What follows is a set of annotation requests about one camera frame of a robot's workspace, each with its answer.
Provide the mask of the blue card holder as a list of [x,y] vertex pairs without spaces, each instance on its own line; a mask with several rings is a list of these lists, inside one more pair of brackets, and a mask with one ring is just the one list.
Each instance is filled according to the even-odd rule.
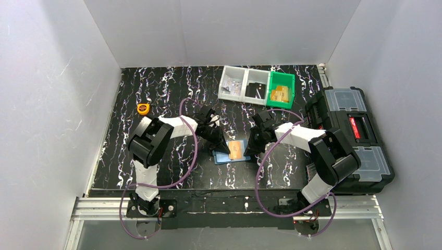
[[212,155],[214,157],[214,162],[216,165],[221,165],[221,164],[227,164],[227,163],[235,163],[235,162],[242,162],[242,161],[248,161],[251,159],[250,156],[244,156],[243,153],[245,151],[246,148],[246,140],[239,140],[240,142],[240,146],[241,146],[241,150],[240,150],[240,156],[241,158],[239,159],[231,159],[229,154],[225,154],[219,151],[213,151]]

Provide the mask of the yellow credit card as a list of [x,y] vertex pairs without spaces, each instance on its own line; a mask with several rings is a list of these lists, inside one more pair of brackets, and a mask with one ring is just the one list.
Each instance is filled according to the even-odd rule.
[[242,140],[229,141],[228,148],[230,150],[229,159],[231,160],[245,160],[244,146]]
[[283,85],[276,86],[276,88],[271,91],[271,96],[270,96],[271,101],[288,103],[289,90],[290,88],[288,88],[287,86]]

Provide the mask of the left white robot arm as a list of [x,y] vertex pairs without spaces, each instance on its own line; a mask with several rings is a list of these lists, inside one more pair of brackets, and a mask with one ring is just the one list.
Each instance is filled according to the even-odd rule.
[[219,123],[219,115],[208,106],[202,106],[191,117],[144,117],[128,142],[128,152],[136,170],[136,200],[153,201],[159,193],[157,164],[166,152],[171,139],[199,136],[207,140],[212,149],[229,154],[227,142]]

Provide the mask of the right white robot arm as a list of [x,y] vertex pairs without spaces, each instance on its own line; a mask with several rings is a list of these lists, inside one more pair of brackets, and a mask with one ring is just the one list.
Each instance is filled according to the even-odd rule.
[[297,194],[297,202],[307,207],[329,193],[337,184],[361,167],[361,160],[338,128],[311,129],[292,122],[277,122],[270,110],[254,115],[255,125],[244,156],[264,153],[267,144],[292,145],[311,154],[316,174]]

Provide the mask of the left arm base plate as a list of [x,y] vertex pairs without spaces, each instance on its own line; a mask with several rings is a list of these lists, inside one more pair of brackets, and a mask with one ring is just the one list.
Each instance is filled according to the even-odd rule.
[[177,201],[155,198],[151,202],[131,199],[128,202],[127,218],[173,218],[177,213]]

